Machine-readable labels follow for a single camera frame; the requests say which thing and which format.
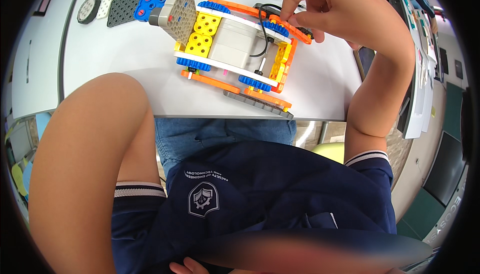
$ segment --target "white perforated plate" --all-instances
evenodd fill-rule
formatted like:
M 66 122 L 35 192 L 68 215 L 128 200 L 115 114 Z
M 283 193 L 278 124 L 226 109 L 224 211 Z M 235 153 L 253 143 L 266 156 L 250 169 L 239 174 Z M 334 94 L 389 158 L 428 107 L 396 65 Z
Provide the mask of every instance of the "white perforated plate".
M 102 0 L 100 3 L 100 7 L 98 8 L 99 11 L 96 14 L 97 19 L 102 19 L 108 16 L 108 11 L 110 10 L 110 6 L 113 0 Z

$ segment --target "gray track piece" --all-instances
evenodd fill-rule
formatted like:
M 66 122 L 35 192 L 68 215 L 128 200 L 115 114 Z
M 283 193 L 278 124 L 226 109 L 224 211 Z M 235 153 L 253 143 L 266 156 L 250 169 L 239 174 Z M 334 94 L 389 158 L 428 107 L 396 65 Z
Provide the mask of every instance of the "gray track piece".
M 223 95 L 225 95 L 229 98 L 244 102 L 246 104 L 253 105 L 254 107 L 257 107 L 259 109 L 264 109 L 264 110 L 269 111 L 269 112 L 271 112 L 275 115 L 280 115 L 280 116 L 285 117 L 289 120 L 293 119 L 293 115 L 290 112 L 284 112 L 279 107 L 274 106 L 274 105 L 269 104 L 269 103 L 266 103 L 266 102 L 263 102 L 261 100 L 258 100 L 255 97 L 251 97 L 251 96 L 248 96 L 248 95 L 245 95 L 245 94 L 242 94 L 242 93 L 235 94 L 235 93 L 232 93 L 232 92 L 227 91 L 227 90 L 223 90 Z
M 140 0 L 113 0 L 107 27 L 114 27 L 135 20 L 134 13 Z

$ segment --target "child's hand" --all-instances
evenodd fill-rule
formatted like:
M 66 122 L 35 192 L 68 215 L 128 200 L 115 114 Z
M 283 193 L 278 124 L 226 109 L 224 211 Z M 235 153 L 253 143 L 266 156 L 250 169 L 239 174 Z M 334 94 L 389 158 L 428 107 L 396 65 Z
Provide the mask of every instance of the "child's hand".
M 305 0 L 307 11 L 293 14 L 302 0 L 283 0 L 280 18 L 312 29 L 317 43 L 324 32 L 377 50 L 390 58 L 412 49 L 410 31 L 386 0 Z
M 189 257 L 183 260 L 183 264 L 170 263 L 170 270 L 177 274 L 209 274 L 207 269 Z

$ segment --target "white printed logo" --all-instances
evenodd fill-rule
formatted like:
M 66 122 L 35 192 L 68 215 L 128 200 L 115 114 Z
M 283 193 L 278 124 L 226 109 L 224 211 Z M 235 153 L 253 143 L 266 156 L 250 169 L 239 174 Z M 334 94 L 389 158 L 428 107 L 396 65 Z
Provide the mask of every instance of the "white printed logo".
M 219 209 L 217 188 L 208 181 L 202 181 L 188 194 L 188 213 L 205 218 L 207 213 Z

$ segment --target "cable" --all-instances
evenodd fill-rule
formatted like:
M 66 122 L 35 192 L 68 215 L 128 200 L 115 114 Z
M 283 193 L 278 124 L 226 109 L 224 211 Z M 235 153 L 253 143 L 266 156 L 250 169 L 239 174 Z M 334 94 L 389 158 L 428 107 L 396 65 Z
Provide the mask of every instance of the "cable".
M 276 9 L 278 9 L 279 11 L 282 10 L 281 7 L 279 7 L 278 5 L 273 4 L 273 3 L 264 3 L 264 4 L 262 4 L 262 5 L 258 8 L 258 19 L 260 20 L 261 29 L 264 31 L 264 34 L 263 34 L 263 35 L 265 36 L 265 48 L 264 48 L 264 49 L 262 50 L 262 52 L 259 53 L 259 54 L 251 54 L 250 56 L 253 57 L 253 58 L 258 58 L 258 57 L 264 55 L 265 52 L 266 52 L 267 49 L 268 49 L 268 36 L 267 36 L 267 31 L 265 31 L 265 26 L 263 25 L 264 22 L 263 22 L 263 19 L 262 19 L 262 17 L 261 17 L 261 16 L 262 16 L 261 10 L 262 10 L 262 8 L 263 8 L 264 6 L 271 6 L 271 7 L 274 7 L 274 8 L 276 8 Z

